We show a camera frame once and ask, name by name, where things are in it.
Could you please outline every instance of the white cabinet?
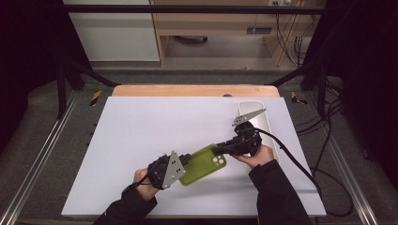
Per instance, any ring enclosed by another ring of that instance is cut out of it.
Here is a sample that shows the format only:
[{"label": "white cabinet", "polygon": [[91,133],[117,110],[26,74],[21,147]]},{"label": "white cabinet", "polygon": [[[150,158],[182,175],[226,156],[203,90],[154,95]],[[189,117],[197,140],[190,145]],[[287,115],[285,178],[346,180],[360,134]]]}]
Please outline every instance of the white cabinet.
[{"label": "white cabinet", "polygon": [[[66,5],[149,5],[147,0],[64,0]],[[149,13],[70,13],[90,61],[159,61]]]}]

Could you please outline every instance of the smartphone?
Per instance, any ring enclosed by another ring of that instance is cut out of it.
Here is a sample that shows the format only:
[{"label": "smartphone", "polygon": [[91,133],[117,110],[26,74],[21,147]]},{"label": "smartphone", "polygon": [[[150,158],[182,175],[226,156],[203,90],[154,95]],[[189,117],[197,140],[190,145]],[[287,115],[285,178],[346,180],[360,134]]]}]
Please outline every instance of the smartphone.
[{"label": "smartphone", "polygon": [[184,166],[184,175],[179,178],[181,185],[188,186],[226,166],[225,157],[214,156],[213,147],[217,144],[210,144],[191,155],[191,160]]}]

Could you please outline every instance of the metal bracket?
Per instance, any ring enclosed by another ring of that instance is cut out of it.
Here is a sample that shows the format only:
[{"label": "metal bracket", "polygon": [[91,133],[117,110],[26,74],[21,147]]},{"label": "metal bracket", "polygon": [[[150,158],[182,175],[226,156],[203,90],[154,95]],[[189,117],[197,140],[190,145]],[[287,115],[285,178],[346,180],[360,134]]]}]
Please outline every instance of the metal bracket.
[{"label": "metal bracket", "polygon": [[173,151],[170,155],[169,164],[167,165],[167,171],[166,175],[164,175],[162,187],[169,188],[176,180],[184,175],[184,173],[184,166],[176,154],[176,151]]},{"label": "metal bracket", "polygon": [[249,113],[237,116],[237,118],[235,118],[235,120],[234,120],[234,123],[232,123],[232,127],[239,125],[239,124],[243,124],[245,122],[248,122],[249,120],[253,119],[255,116],[257,116],[265,111],[266,111],[266,109],[262,109],[262,110],[249,112]]}]

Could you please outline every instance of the aluminum rail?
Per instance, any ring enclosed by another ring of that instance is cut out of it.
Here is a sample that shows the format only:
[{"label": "aluminum rail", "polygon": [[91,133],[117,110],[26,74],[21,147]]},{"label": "aluminum rail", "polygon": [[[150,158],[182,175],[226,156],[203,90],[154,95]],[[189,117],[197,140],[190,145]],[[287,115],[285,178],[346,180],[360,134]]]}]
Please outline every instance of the aluminum rail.
[{"label": "aluminum rail", "polygon": [[[315,107],[316,100],[314,93],[306,92],[305,95],[309,100],[309,104],[313,108],[314,113],[318,115],[317,109]],[[321,128],[321,130],[324,137],[326,138],[328,135],[329,126],[325,125]],[[345,187],[351,194],[358,215],[360,216],[360,220],[362,220],[362,223],[364,225],[377,225],[378,221],[375,217],[375,213],[373,212],[372,207],[366,200],[366,197],[362,189],[360,188],[360,184],[358,183],[357,178],[355,178],[354,173],[352,172],[347,161],[345,160],[343,153],[340,150],[340,147],[332,134],[330,134],[329,137],[329,149],[331,152],[331,156],[333,157],[333,161],[336,164],[336,167],[339,170],[339,173],[345,183]]]},{"label": "aluminum rail", "polygon": [[247,6],[178,6],[178,5],[45,5],[51,10],[78,13],[205,13],[205,14],[297,14],[324,15],[338,12],[324,7],[247,7]]},{"label": "aluminum rail", "polygon": [[36,181],[38,180],[48,157],[52,153],[56,141],[58,140],[59,135],[61,134],[65,124],[67,123],[80,94],[80,91],[72,91],[68,102],[68,108],[64,116],[56,120],[50,135],[41,147],[41,150],[38,153],[35,162],[30,168],[27,176],[24,178],[23,183],[21,184],[18,192],[14,196],[14,199],[8,206],[6,212],[0,217],[0,225],[12,225],[16,222],[17,217],[21,213],[26,200],[28,199],[34,185],[36,184]]}]

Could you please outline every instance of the white table surface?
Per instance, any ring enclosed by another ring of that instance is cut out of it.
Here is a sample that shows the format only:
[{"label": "white table surface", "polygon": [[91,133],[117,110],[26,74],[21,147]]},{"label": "white table surface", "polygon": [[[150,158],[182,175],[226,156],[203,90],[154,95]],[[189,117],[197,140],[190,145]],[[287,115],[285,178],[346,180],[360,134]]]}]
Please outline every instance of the white table surface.
[{"label": "white table surface", "polygon": [[[97,216],[132,183],[134,172],[173,150],[192,154],[236,136],[231,126],[242,100],[264,103],[272,134],[308,171],[289,112],[281,97],[109,97],[63,216]],[[278,149],[283,171],[309,216],[326,214],[314,185]],[[227,165],[190,186],[175,182],[157,194],[149,218],[257,217],[257,190],[250,168],[225,155]]]}]

